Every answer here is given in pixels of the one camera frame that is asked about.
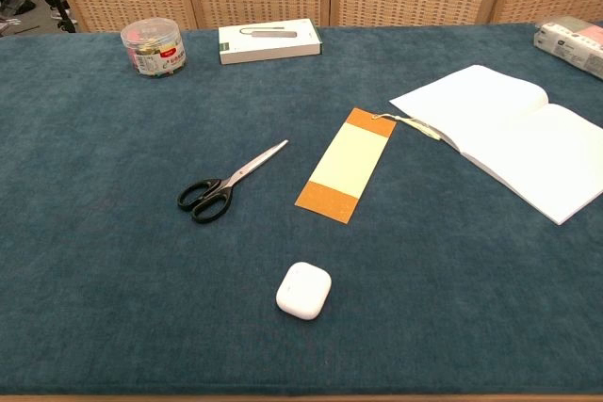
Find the white USB hub box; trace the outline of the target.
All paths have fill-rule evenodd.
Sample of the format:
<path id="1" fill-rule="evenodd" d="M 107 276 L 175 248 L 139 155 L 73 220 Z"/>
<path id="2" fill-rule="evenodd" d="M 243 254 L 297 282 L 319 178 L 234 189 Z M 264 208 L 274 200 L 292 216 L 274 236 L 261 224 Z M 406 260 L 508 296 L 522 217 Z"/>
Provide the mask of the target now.
<path id="1" fill-rule="evenodd" d="M 223 65 L 321 53 L 322 40 L 308 18 L 219 28 Z"/>

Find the black handled scissors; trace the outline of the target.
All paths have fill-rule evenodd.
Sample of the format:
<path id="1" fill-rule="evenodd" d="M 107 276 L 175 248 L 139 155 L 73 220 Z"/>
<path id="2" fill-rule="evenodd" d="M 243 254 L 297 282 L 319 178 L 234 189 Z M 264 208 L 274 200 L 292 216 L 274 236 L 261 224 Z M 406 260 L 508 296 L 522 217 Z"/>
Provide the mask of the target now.
<path id="1" fill-rule="evenodd" d="M 188 186 L 177 197 L 178 207 L 185 212 L 190 212 L 191 219 L 197 223 L 215 221 L 229 209 L 234 185 L 261 167 L 287 144 L 288 139 L 285 139 L 268 148 L 226 179 L 203 179 Z M 208 216 L 204 215 L 204 211 L 219 202 L 222 203 L 219 211 Z"/>

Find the white notebook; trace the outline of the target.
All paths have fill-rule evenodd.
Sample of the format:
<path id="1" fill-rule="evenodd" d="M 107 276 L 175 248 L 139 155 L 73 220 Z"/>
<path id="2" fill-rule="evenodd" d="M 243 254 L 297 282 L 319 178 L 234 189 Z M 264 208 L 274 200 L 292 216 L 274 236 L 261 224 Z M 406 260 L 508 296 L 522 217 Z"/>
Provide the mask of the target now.
<path id="1" fill-rule="evenodd" d="M 392 100 L 558 225 L 603 194 L 603 128 L 482 65 Z"/>

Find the colourful tissue multipack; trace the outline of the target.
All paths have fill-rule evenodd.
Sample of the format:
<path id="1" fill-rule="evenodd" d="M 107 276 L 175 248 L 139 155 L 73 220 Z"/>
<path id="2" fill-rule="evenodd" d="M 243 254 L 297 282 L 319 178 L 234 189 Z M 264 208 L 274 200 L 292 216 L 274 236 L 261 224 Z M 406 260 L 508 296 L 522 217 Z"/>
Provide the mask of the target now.
<path id="1" fill-rule="evenodd" d="M 603 25 L 558 16 L 536 28 L 535 47 L 603 80 Z"/>

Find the white earbuds case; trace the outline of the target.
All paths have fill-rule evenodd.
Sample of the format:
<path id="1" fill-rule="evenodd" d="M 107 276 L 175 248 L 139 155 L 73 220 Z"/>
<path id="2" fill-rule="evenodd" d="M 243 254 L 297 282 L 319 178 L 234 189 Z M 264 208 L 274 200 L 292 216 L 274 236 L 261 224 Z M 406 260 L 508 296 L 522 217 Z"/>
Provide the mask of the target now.
<path id="1" fill-rule="evenodd" d="M 302 320 L 313 320 L 321 312 L 330 293 L 330 274 L 306 262 L 293 264 L 276 293 L 276 304 L 285 313 Z"/>

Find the orange and cream bookmark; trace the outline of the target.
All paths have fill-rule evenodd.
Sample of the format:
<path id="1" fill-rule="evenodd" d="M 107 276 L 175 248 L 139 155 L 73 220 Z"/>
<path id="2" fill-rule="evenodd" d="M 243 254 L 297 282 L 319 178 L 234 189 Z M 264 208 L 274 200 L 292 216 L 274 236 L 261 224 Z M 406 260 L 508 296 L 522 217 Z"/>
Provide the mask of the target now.
<path id="1" fill-rule="evenodd" d="M 441 138 L 431 127 L 415 119 L 373 114 L 355 107 L 322 155 L 295 205 L 348 223 L 397 121 L 433 139 Z"/>

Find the clear jar of binder clips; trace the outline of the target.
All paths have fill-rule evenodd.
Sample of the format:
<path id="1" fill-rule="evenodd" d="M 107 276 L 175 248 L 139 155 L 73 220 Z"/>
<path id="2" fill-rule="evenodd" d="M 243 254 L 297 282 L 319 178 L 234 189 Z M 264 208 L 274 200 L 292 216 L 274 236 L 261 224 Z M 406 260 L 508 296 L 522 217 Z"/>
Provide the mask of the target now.
<path id="1" fill-rule="evenodd" d="M 180 28 L 172 19 L 154 17 L 133 22 L 122 29 L 121 39 L 140 75 L 174 74 L 186 65 L 187 54 Z"/>

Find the blue table mat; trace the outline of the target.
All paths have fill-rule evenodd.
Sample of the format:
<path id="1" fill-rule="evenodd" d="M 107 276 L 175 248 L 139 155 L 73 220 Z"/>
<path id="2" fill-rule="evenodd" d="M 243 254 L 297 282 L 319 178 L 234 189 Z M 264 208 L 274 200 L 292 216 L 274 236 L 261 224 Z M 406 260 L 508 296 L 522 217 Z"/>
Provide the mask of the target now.
<path id="1" fill-rule="evenodd" d="M 472 64 L 603 126 L 530 24 L 324 28 L 319 56 L 137 74 L 116 33 L 0 39 L 0 394 L 603 395 L 603 197 L 558 226 L 398 125 L 348 224 L 295 205 L 355 107 Z M 200 224 L 177 197 L 288 144 Z M 306 262 L 319 315 L 276 304 Z"/>

